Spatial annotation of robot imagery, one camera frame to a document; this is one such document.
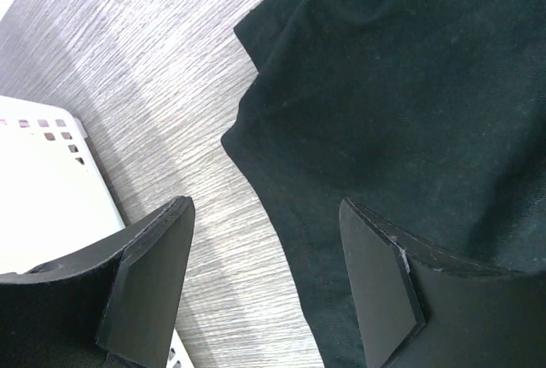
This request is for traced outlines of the black t shirt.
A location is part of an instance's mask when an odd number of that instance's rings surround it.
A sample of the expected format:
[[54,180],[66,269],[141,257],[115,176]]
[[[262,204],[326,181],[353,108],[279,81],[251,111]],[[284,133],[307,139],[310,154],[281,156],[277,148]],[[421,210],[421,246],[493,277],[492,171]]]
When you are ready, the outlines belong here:
[[327,367],[369,367],[339,211],[545,275],[545,0],[264,0],[222,144],[256,191]]

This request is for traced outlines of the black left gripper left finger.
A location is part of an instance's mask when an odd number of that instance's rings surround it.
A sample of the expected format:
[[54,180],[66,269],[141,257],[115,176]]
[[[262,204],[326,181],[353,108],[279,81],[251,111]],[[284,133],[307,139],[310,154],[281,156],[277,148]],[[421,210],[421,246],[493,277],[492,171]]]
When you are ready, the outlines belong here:
[[4,367],[163,367],[195,206],[176,197],[135,224],[1,277]]

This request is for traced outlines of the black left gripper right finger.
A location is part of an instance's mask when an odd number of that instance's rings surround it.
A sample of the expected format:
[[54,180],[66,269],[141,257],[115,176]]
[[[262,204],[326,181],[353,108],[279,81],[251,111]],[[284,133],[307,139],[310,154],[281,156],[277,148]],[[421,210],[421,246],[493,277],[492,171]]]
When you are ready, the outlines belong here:
[[453,254],[348,199],[339,221],[367,366],[544,366],[543,272]]

